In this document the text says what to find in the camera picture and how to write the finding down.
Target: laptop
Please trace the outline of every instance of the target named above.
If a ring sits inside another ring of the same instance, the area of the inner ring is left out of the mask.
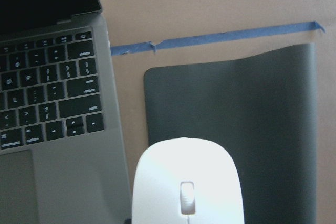
[[[0,4],[0,223],[123,224],[131,195],[99,0]]]

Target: computer mouse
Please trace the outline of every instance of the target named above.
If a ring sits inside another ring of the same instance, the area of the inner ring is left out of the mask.
[[[229,153],[196,138],[150,146],[134,179],[132,224],[243,224],[242,191]]]

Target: tape strip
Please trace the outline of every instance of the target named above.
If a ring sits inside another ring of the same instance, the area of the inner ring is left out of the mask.
[[[208,43],[224,42],[230,40],[238,39],[249,39],[257,37],[265,37],[272,35],[281,35],[281,34],[290,34],[290,33],[299,33],[302,31],[311,31],[321,29],[324,33],[326,32],[324,27],[321,26],[316,21],[304,22],[304,23],[295,23],[289,25],[280,25],[280,26],[269,26],[262,28],[254,28],[240,31],[229,31],[226,33],[219,34],[207,34],[193,37],[177,38],[177,39],[167,39],[161,43],[155,45],[151,41],[129,44],[123,46],[111,47],[112,56],[124,55],[124,54],[134,54],[136,52],[145,52],[145,51],[154,51],[161,49],[169,49],[176,47],[188,47],[195,45],[202,45]]]

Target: desk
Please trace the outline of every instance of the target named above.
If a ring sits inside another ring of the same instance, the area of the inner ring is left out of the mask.
[[[131,184],[146,149],[148,68],[244,58],[315,42],[318,71],[317,223],[336,221],[336,0],[101,0],[113,45],[316,20],[327,30],[114,56]]]

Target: keyboard key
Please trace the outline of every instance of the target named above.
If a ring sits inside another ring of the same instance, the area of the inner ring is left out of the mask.
[[[76,40],[81,40],[81,39],[89,39],[92,38],[92,33],[90,31],[86,31],[84,33],[78,33],[75,35]]]
[[[21,86],[32,86],[37,84],[36,68],[25,69],[20,73]]]
[[[97,73],[96,62],[94,58],[79,61],[79,72],[81,76]]]
[[[3,73],[1,76],[2,90],[17,88],[16,72]]]
[[[54,102],[40,105],[38,111],[41,122],[54,120],[57,117],[56,105]]]
[[[50,65],[40,68],[41,82],[57,81],[56,65]]]
[[[27,97],[29,105],[44,102],[43,86],[28,88]]]
[[[41,40],[36,41],[36,46],[37,47],[46,47],[46,46],[50,46],[52,44],[54,44],[54,41],[53,41],[52,38],[41,39]]]
[[[86,127],[88,132],[104,130],[103,115],[102,114],[87,115]]]
[[[70,97],[99,92],[97,76],[67,81],[67,90]]]
[[[76,62],[70,61],[59,65],[61,79],[77,77]]]
[[[0,110],[5,109],[5,94],[0,93]]]
[[[50,63],[63,61],[65,60],[65,51],[64,46],[56,46],[48,48],[48,60]]]
[[[0,129],[7,129],[16,126],[15,110],[0,112]]]
[[[31,107],[19,109],[19,120],[20,120],[20,125],[36,123],[35,107],[31,106]]]
[[[27,144],[35,144],[43,141],[42,125],[32,125],[25,128]]]
[[[28,61],[31,67],[44,65],[46,63],[44,49],[30,51],[28,53]]]
[[[0,133],[1,149],[22,145],[21,129],[4,131]]]
[[[56,82],[47,85],[48,100],[58,100],[64,98],[64,89],[62,82]]]
[[[29,41],[29,42],[25,42],[25,43],[21,43],[18,44],[16,46],[17,50],[27,50],[27,49],[32,49],[34,48],[34,42],[33,41]]]
[[[56,38],[56,43],[67,43],[72,41],[72,35],[65,35]]]
[[[7,101],[9,108],[16,108],[25,105],[23,89],[8,92]]]
[[[81,134],[84,134],[83,126],[72,127],[72,128],[67,129],[68,136],[76,136],[76,135],[81,135]]]
[[[8,52],[14,52],[14,51],[15,51],[14,45],[0,47],[0,54],[6,54]]]
[[[68,44],[68,57],[70,60],[94,54],[92,40]]]
[[[66,126],[68,136],[84,134],[84,124],[83,118],[81,116],[77,118],[67,119]]]
[[[11,70],[16,70],[26,67],[26,56],[24,52],[9,55],[9,67]]]
[[[70,118],[66,119],[66,126],[67,128],[72,128],[72,127],[78,127],[78,126],[83,126],[83,118],[81,116],[77,118]]]
[[[54,140],[64,137],[62,121],[46,123],[47,140]]]
[[[0,72],[7,71],[7,56],[0,55]]]
[[[100,97],[97,94],[60,101],[58,105],[61,118],[101,111]]]

